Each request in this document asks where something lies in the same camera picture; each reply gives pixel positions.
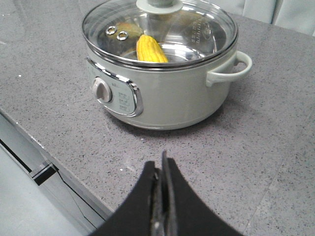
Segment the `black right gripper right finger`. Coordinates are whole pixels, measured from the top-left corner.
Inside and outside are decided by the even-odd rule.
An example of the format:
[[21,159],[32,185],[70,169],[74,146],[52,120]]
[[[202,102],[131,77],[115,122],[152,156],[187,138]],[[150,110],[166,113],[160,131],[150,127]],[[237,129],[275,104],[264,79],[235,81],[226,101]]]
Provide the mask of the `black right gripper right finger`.
[[162,153],[161,192],[166,236],[240,236],[198,197],[173,158]]

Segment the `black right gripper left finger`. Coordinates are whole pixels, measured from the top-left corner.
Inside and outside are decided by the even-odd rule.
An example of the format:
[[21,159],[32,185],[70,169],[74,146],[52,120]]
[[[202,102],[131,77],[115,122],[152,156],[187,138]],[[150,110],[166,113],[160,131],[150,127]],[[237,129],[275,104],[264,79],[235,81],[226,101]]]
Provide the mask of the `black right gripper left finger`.
[[148,161],[136,185],[120,207],[98,227],[96,236],[149,236],[155,164]]

